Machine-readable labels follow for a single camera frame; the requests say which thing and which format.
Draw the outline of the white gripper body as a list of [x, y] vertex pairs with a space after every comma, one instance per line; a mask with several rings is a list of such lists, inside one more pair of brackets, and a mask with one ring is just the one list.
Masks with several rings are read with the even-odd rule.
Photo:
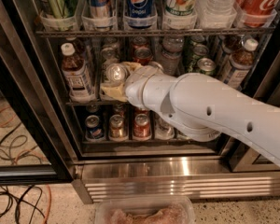
[[146, 109], [143, 100], [144, 88], [151, 77], [162, 73], [163, 69], [160, 64], [146, 65], [134, 70], [124, 84], [128, 102], [133, 106]]

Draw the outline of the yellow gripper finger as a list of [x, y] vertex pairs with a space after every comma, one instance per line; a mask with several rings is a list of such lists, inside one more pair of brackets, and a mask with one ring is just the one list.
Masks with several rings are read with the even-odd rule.
[[122, 62], [121, 64], [124, 65], [130, 73], [142, 67], [142, 64], [136, 62]]
[[124, 90], [124, 83], [103, 83], [101, 85], [102, 91], [105, 95], [120, 102], [126, 102], [127, 96]]

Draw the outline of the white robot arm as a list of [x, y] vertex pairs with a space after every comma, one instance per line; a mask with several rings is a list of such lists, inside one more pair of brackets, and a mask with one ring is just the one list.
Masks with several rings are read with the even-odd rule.
[[225, 133], [280, 167], [280, 108], [200, 73], [165, 75], [156, 66], [123, 62], [130, 75], [107, 82], [109, 97], [157, 113], [183, 134], [208, 142]]

